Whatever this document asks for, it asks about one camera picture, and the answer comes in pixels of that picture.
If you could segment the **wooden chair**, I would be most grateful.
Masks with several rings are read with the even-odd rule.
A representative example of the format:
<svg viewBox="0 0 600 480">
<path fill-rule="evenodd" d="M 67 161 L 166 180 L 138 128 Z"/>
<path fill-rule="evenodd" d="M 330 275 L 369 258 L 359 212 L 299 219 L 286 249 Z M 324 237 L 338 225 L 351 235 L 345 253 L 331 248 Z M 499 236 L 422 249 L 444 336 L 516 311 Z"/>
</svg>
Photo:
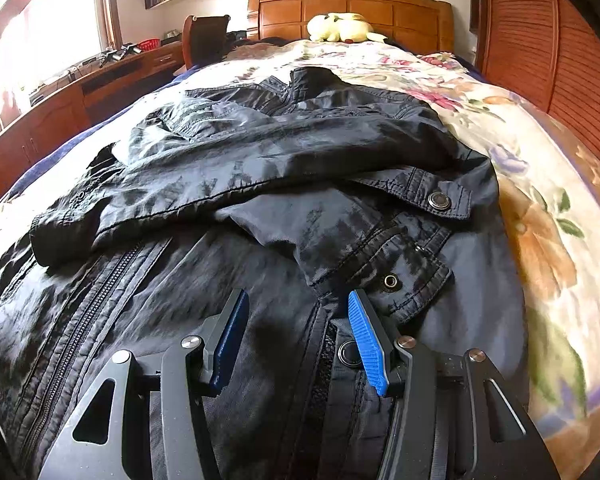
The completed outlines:
<svg viewBox="0 0 600 480">
<path fill-rule="evenodd" d="M 218 62 L 226 47 L 230 16 L 189 15 L 182 31 L 182 51 L 186 68 Z"/>
</svg>

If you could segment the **window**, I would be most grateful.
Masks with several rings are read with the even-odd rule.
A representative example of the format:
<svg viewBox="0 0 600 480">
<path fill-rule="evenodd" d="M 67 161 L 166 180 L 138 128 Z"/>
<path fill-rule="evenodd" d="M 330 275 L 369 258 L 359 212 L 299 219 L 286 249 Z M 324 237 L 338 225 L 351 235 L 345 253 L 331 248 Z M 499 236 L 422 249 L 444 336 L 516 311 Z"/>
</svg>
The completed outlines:
<svg viewBox="0 0 600 480">
<path fill-rule="evenodd" d="M 0 0 L 0 108 L 120 44 L 117 0 Z"/>
</svg>

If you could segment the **black jacket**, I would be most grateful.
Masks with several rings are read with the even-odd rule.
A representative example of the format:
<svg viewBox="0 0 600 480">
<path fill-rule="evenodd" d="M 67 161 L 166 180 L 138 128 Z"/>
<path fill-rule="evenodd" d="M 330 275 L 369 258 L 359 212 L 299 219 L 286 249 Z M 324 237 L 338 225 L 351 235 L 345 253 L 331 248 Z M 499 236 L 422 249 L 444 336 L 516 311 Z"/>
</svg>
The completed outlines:
<svg viewBox="0 0 600 480">
<path fill-rule="evenodd" d="M 103 148 L 0 259 L 0 426 L 34 479 L 114 352 L 166 350 L 235 288 L 206 404 L 225 479 L 371 479 L 392 403 L 339 349 L 347 298 L 529 395 L 524 295 L 492 162 L 425 103 L 302 67 L 190 89 Z"/>
</svg>

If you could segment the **floral bed blanket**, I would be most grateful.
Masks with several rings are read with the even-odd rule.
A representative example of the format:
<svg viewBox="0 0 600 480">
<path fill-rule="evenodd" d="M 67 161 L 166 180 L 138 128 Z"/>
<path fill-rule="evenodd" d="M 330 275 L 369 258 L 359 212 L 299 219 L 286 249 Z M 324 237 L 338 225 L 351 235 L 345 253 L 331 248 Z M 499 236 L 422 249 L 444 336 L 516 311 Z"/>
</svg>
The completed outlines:
<svg viewBox="0 0 600 480">
<path fill-rule="evenodd" d="M 463 67 L 444 64 L 440 55 L 304 40 L 248 44 L 223 62 L 193 68 L 66 144 L 50 156 L 42 177 L 23 178 L 22 193 L 0 209 L 0 259 L 36 217 L 76 186 L 103 148 L 121 139 L 124 128 L 190 89 L 287 80 L 302 67 L 324 68 L 347 84 L 425 102 L 457 140 L 490 159 L 524 295 L 528 398 L 518 398 L 501 375 L 538 430 L 556 479 L 600 479 L 600 203 L 594 180 L 582 176 L 590 156 L 583 148 L 568 156 L 556 142 L 562 126 L 554 119 L 520 96 L 471 78 Z M 352 330 L 338 354 L 368 382 Z M 390 430 L 393 400 L 384 399 L 392 403 Z M 158 393 L 149 400 L 149 434 L 149 479 L 170 479 Z M 27 479 L 16 471 L 1 426 L 0 479 Z"/>
</svg>

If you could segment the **wooden louvered wardrobe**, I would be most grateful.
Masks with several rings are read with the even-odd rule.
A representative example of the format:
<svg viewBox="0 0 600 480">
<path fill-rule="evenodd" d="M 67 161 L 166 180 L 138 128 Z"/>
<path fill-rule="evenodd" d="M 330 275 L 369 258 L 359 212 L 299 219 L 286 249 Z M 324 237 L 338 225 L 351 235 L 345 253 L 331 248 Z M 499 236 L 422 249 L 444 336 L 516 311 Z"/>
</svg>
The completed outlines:
<svg viewBox="0 0 600 480">
<path fill-rule="evenodd" d="M 600 40 L 568 0 L 478 0 L 476 64 L 600 159 Z"/>
</svg>

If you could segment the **yellow plush toy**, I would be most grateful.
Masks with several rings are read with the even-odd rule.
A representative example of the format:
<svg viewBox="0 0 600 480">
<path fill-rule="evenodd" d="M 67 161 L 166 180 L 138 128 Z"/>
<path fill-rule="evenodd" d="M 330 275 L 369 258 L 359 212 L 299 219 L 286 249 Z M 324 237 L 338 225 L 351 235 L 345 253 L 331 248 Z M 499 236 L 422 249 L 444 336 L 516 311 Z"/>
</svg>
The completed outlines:
<svg viewBox="0 0 600 480">
<path fill-rule="evenodd" d="M 357 13 L 329 13 L 315 15 L 306 24 L 309 38 L 312 41 L 385 42 L 387 37 L 374 32 L 372 25 Z"/>
</svg>

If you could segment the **red basket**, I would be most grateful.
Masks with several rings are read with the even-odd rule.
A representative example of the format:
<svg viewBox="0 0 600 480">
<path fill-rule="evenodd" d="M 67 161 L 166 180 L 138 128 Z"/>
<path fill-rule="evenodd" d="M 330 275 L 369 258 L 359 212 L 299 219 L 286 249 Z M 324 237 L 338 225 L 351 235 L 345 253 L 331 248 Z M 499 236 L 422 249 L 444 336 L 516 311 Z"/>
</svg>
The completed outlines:
<svg viewBox="0 0 600 480">
<path fill-rule="evenodd" d="M 141 51 L 148 52 L 161 47 L 161 40 L 158 38 L 150 38 L 139 42 L 136 45 Z"/>
</svg>

